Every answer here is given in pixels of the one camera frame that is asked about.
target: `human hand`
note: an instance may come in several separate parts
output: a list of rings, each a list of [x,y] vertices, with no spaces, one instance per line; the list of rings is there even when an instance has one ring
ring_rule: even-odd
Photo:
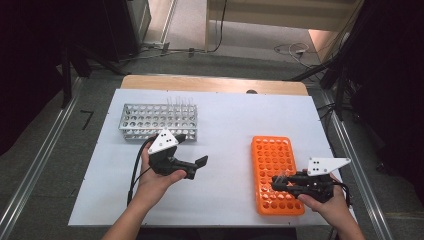
[[[339,182],[332,173],[330,176]],[[365,239],[346,205],[342,188],[335,185],[333,194],[334,196],[325,203],[318,202],[306,194],[300,194],[298,199],[310,207],[312,211],[321,214],[328,224],[336,228],[341,239]]]
[[[148,143],[141,154],[141,173],[149,168],[148,149],[152,143]],[[145,211],[150,210],[163,197],[168,187],[186,176],[184,170],[177,170],[168,176],[156,174],[153,170],[145,172],[139,180],[137,192],[130,204],[137,204]]]

